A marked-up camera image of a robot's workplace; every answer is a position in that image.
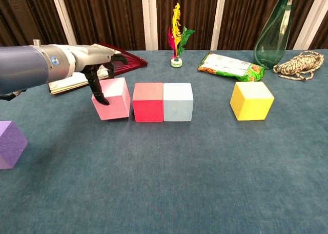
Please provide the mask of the purple foam cube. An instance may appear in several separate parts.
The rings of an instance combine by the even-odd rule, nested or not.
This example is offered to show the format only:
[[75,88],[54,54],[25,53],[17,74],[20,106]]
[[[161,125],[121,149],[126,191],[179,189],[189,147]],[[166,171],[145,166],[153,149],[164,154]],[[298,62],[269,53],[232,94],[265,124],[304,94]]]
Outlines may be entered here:
[[28,145],[13,121],[0,121],[0,170],[12,169]]

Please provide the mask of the dark brown curtain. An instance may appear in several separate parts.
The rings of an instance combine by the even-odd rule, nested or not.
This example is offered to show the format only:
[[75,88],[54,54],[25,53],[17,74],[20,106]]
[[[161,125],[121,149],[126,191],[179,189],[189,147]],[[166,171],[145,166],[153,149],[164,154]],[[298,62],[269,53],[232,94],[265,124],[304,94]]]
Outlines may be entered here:
[[[142,0],[64,0],[78,44],[108,43],[144,50]],[[251,50],[278,0],[225,0],[219,50]],[[157,0],[158,49],[167,50],[174,5],[180,23],[195,33],[187,49],[211,47],[217,0]],[[53,0],[0,0],[0,46],[66,44]]]

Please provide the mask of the green plastic spray bottle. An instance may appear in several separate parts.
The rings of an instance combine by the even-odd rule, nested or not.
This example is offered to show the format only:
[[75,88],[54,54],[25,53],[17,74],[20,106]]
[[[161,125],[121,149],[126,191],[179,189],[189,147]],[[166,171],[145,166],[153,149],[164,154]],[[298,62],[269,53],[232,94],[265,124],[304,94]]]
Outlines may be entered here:
[[294,15],[294,0],[278,0],[254,47],[255,64],[271,69],[284,56]]

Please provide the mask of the pink foam cube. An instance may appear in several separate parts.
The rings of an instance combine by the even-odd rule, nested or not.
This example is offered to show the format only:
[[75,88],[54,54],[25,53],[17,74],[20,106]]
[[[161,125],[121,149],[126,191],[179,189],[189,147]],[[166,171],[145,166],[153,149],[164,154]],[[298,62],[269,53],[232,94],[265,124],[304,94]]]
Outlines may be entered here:
[[102,92],[110,105],[99,103],[94,95],[91,100],[101,120],[128,118],[130,115],[130,94],[126,79],[119,77],[100,81]]

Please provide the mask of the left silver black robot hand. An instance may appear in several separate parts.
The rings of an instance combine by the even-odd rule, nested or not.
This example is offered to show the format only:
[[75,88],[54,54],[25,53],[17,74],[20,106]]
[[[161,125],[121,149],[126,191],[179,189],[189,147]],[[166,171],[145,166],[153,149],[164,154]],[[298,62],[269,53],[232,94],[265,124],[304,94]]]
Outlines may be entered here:
[[75,71],[85,75],[96,100],[102,105],[110,105],[102,92],[97,71],[103,65],[109,72],[113,72],[113,62],[122,62],[126,65],[127,59],[111,48],[99,44],[76,45],[70,51],[75,57]]

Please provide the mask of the yellow foam cube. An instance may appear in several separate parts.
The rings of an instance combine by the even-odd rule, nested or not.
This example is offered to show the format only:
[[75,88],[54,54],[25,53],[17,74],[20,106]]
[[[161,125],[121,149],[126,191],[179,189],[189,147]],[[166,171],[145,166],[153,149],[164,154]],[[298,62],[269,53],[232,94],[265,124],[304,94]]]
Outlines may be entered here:
[[263,82],[236,82],[230,100],[238,121],[265,120],[274,96]]

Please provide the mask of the green white snack bag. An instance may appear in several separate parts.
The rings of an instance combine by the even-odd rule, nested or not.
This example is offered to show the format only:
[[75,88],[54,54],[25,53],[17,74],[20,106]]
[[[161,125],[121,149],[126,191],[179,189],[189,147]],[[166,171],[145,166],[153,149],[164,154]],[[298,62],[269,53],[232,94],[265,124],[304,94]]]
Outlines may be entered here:
[[258,82],[262,80],[265,68],[209,52],[202,59],[197,70],[219,76],[233,77],[240,82]]

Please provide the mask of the colourful feather shuttlecock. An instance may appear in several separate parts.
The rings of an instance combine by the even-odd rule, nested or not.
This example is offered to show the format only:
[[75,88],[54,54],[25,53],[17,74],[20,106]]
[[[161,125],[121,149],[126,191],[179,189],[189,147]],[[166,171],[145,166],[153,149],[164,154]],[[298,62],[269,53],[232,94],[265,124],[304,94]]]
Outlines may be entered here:
[[174,52],[171,58],[171,66],[174,68],[179,68],[182,66],[181,55],[186,49],[186,44],[189,37],[195,33],[192,29],[187,29],[183,26],[182,31],[180,30],[180,4],[177,3],[173,8],[173,17],[171,27],[168,29],[168,44]]

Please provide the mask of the red foam cube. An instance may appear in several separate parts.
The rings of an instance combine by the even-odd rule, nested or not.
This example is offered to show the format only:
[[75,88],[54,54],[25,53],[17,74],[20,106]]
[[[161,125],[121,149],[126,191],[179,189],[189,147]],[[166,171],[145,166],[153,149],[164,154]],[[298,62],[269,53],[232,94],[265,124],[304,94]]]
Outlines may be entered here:
[[132,102],[136,122],[163,122],[163,83],[136,83]]

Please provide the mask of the painted paper folding fan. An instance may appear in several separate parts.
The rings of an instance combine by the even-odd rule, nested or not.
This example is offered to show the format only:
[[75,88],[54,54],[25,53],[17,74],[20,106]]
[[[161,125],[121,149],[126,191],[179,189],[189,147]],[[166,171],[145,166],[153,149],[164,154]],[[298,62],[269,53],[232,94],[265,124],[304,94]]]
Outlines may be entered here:
[[[125,60],[123,62],[121,60],[111,60],[111,63],[113,65],[112,68],[107,68],[106,66],[101,65],[97,72],[99,80],[108,79],[108,78],[112,79],[117,75],[141,67],[146,67],[148,65],[148,62],[145,61],[144,59],[134,54],[131,54],[127,51],[124,51],[118,47],[105,43],[100,43],[100,45],[110,48],[112,51],[114,51],[115,54],[124,57]],[[71,77],[49,83],[48,87],[49,87],[50,94],[55,95],[75,88],[87,86],[88,84],[89,84],[88,80],[86,79],[84,74],[75,72],[72,74]]]

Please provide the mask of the white partition frame post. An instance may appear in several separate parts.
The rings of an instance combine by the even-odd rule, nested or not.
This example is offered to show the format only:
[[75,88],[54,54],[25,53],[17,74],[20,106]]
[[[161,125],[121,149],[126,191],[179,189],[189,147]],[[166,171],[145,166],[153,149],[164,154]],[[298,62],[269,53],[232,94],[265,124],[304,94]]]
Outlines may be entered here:
[[146,50],[158,50],[157,0],[142,0]]
[[64,0],[53,0],[56,6],[56,10],[63,27],[66,39],[69,45],[76,45],[75,34],[71,25],[71,21],[68,15],[67,7]]
[[299,34],[300,49],[308,49],[310,47],[327,11],[328,0],[314,0]]
[[217,50],[218,47],[225,1],[226,0],[217,0],[210,50]]

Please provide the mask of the teal felt table mat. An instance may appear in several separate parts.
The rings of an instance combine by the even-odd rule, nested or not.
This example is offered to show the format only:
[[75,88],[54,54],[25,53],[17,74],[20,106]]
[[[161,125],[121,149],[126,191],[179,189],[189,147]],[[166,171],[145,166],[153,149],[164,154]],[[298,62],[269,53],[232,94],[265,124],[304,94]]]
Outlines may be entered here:
[[266,71],[263,121],[236,120],[235,80],[197,70],[205,51],[140,51],[137,82],[188,82],[190,122],[102,121],[89,88],[0,101],[29,144],[0,170],[0,234],[328,234],[328,50],[310,81]]

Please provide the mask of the light blue foam cube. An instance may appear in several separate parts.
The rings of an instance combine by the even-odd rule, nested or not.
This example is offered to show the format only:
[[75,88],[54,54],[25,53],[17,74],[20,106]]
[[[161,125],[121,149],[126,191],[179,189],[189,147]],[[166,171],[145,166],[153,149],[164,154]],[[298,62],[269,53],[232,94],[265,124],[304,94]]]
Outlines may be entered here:
[[192,120],[193,101],[193,92],[190,83],[164,83],[164,121],[190,122]]

